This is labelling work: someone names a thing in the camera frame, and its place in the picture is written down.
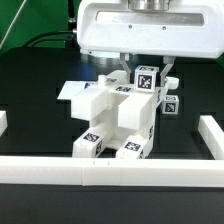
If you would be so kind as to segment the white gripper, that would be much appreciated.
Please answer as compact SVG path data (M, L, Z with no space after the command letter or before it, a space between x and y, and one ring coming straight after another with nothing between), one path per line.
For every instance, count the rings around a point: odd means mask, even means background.
M224 0L165 0L160 9L138 0L82 0L77 41L88 51L118 52L131 81L130 54L160 55L160 86L175 57L224 54Z

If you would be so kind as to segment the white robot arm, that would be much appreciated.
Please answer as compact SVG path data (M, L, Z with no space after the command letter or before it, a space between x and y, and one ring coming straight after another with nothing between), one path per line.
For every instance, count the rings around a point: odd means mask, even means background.
M224 0L82 0L77 42L97 61L123 54L218 58L224 54Z

